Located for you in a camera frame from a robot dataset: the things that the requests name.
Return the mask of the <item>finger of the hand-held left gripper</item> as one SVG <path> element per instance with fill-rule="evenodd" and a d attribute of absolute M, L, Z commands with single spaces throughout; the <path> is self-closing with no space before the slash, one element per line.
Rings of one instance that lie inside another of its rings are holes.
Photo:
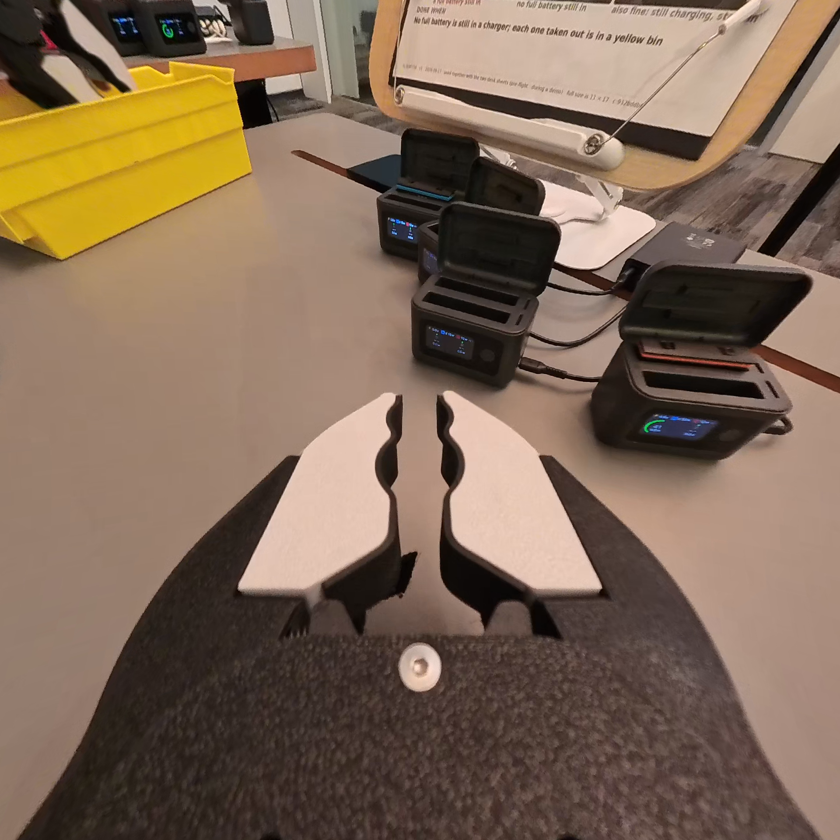
<path fill-rule="evenodd" d="M 69 98 L 102 98 L 96 81 L 120 93 L 134 91 L 119 52 L 73 2 L 50 2 L 50 40 L 59 51 L 50 60 L 50 76 Z"/>
<path fill-rule="evenodd" d="M 42 109 L 82 102 L 82 72 L 41 33 L 29 39 L 1 34 L 1 63 L 9 84 Z"/>

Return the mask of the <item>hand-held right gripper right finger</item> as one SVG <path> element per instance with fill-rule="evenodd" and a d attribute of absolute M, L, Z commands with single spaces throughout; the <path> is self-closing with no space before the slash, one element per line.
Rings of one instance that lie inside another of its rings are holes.
<path fill-rule="evenodd" d="M 437 396 L 447 484 L 440 573 L 481 617 L 501 602 L 535 612 L 553 599 L 591 599 L 603 583 L 539 452 L 455 391 Z"/>

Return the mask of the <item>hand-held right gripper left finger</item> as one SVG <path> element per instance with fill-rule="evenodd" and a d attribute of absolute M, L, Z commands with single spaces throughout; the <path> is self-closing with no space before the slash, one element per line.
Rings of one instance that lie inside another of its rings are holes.
<path fill-rule="evenodd" d="M 403 397 L 385 392 L 305 447 L 242 573 L 244 596 L 333 600 L 365 615 L 402 595 L 396 496 Z"/>

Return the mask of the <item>yellow plastic bin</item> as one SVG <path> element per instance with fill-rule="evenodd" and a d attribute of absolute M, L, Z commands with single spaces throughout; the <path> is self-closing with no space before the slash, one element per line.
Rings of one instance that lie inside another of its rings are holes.
<path fill-rule="evenodd" d="M 252 172 L 234 70 L 130 73 L 137 91 L 64 108 L 2 96 L 2 239 L 66 259 Z"/>

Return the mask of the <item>dark desk device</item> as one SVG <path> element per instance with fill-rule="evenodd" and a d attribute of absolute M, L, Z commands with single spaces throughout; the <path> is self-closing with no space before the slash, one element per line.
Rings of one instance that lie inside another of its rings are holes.
<path fill-rule="evenodd" d="M 267 1 L 226 1 L 234 34 L 244 46 L 270 46 L 275 41 Z"/>

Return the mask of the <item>dark flat pad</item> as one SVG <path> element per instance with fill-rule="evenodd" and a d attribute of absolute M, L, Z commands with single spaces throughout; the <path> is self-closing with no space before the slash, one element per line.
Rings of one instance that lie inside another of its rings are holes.
<path fill-rule="evenodd" d="M 393 189 L 402 176 L 402 156 L 389 154 L 347 168 L 347 176 L 379 194 Z"/>

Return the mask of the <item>white stand base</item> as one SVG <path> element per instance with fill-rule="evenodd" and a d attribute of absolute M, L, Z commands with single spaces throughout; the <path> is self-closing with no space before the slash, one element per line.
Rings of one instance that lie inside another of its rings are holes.
<path fill-rule="evenodd" d="M 596 270 L 651 235 L 656 221 L 623 204 L 623 189 L 590 175 L 576 175 L 581 190 L 541 180 L 541 217 L 560 230 L 554 262 L 562 268 Z"/>

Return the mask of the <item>black multi-port power hub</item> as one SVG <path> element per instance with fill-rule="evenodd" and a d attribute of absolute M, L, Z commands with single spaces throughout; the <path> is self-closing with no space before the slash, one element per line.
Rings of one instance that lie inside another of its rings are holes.
<path fill-rule="evenodd" d="M 645 271 L 670 262 L 677 264 L 736 264 L 746 247 L 720 233 L 680 223 L 667 223 L 624 262 L 616 281 L 617 289 L 632 293 Z"/>

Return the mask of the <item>black pole stand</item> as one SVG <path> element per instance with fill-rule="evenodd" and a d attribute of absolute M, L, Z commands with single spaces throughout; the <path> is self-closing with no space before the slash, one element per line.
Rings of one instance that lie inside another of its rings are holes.
<path fill-rule="evenodd" d="M 775 257 L 789 242 L 808 216 L 839 180 L 839 144 L 795 198 L 777 225 L 758 248 L 758 253 Z"/>

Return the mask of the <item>white instruction sheet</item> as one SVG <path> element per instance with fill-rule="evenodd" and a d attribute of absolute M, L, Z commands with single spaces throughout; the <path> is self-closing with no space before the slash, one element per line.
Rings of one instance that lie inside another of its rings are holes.
<path fill-rule="evenodd" d="M 408 2 L 393 74 L 530 109 L 709 138 L 795 5 Z"/>

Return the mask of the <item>wooden sign board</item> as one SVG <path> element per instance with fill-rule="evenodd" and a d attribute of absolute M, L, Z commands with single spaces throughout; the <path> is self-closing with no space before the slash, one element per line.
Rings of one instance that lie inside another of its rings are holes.
<path fill-rule="evenodd" d="M 698 160 L 630 145 L 617 168 L 602 171 L 573 160 L 559 148 L 544 149 L 519 134 L 501 136 L 484 123 L 465 122 L 460 113 L 450 119 L 401 105 L 392 68 L 405 8 L 404 2 L 380 2 L 374 23 L 371 90 L 377 107 L 386 116 L 407 127 L 470 137 L 488 151 L 505 151 L 516 158 L 636 193 L 661 193 L 697 182 L 759 135 L 773 147 L 838 47 L 838 2 L 797 2 L 791 12 L 794 22 L 783 24 L 769 49 L 770 56 L 762 58 Z"/>

